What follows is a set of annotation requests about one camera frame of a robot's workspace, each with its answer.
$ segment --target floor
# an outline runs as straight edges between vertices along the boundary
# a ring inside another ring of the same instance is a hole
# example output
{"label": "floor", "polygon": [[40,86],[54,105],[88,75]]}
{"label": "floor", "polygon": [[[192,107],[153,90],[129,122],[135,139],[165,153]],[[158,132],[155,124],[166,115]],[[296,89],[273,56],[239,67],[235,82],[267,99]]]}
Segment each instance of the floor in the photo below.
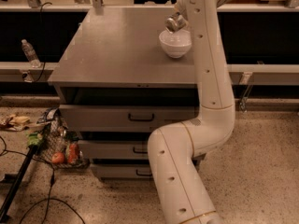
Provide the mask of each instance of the floor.
{"label": "floor", "polygon": [[[34,97],[2,97],[1,117],[18,113],[32,122],[57,100]],[[235,130],[221,148],[206,155],[199,174],[226,224],[297,224],[299,210],[299,102],[248,105],[237,112]],[[27,152],[28,131],[0,135],[7,149]],[[0,173],[16,173],[23,156],[9,153],[0,157]],[[14,223],[42,223],[52,170],[32,161],[16,197],[8,210]],[[10,185],[0,184],[0,203]],[[88,224],[164,224],[156,188],[152,180],[99,180],[89,168],[58,170],[52,198],[67,202]],[[82,223],[58,201],[50,201],[44,223]]]}

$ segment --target black handle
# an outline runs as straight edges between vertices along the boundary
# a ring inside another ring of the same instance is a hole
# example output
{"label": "black handle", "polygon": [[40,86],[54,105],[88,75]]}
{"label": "black handle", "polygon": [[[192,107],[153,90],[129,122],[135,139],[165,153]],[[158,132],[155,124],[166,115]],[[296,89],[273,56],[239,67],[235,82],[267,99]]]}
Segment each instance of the black handle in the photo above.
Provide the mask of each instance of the black handle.
{"label": "black handle", "polygon": [[133,152],[137,154],[148,154],[148,151],[137,151],[135,147],[133,147]]}
{"label": "black handle", "polygon": [[151,121],[153,121],[155,119],[155,115],[151,114],[150,117],[148,117],[147,119],[145,119],[144,116],[143,117],[133,116],[131,113],[129,113],[128,119],[130,121],[151,122]]}
{"label": "black handle", "polygon": [[136,175],[139,175],[139,176],[148,176],[148,177],[151,177],[151,176],[152,176],[152,174],[149,174],[149,175],[142,175],[142,174],[140,174],[140,173],[138,172],[138,169],[136,169]]}

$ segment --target white bowl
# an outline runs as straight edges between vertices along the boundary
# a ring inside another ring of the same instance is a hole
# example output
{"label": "white bowl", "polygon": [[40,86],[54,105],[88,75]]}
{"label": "white bowl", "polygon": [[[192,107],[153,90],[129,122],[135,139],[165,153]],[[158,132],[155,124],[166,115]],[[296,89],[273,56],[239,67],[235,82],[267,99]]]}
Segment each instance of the white bowl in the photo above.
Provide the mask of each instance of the white bowl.
{"label": "white bowl", "polygon": [[179,58],[185,55],[192,46],[189,31],[179,30],[173,34],[164,30],[159,35],[162,49],[172,58]]}

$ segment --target water bottle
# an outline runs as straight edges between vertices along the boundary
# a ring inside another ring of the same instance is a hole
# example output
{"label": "water bottle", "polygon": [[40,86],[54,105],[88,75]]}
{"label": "water bottle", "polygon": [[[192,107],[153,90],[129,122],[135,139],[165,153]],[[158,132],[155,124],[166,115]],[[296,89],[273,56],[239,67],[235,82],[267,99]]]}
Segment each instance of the water bottle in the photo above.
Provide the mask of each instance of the water bottle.
{"label": "water bottle", "polygon": [[21,41],[21,49],[24,51],[29,63],[33,68],[39,68],[41,66],[41,62],[39,61],[36,51],[33,46],[27,42],[27,40],[23,39]]}

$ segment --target white robotic arm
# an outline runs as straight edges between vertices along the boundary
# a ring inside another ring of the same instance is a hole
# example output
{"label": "white robotic arm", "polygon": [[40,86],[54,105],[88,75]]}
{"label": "white robotic arm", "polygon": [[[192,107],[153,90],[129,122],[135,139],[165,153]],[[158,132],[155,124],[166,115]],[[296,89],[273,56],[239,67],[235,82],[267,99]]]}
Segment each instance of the white robotic arm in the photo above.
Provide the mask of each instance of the white robotic arm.
{"label": "white robotic arm", "polygon": [[217,7],[230,0],[183,1],[185,5],[176,8],[186,8],[192,31],[200,112],[197,118],[154,131],[149,137],[149,163],[167,224],[220,224],[192,157],[224,144],[235,124],[234,95],[217,17]]}

